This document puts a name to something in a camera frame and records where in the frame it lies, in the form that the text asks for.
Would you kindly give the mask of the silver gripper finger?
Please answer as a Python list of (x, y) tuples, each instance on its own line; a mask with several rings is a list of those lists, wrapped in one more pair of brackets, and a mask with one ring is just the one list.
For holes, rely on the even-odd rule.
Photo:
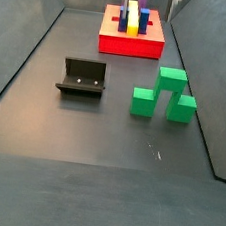
[(168, 13), (168, 20), (172, 20), (172, 14), (174, 13), (175, 7), (181, 2), (182, 0), (171, 0), (171, 6)]

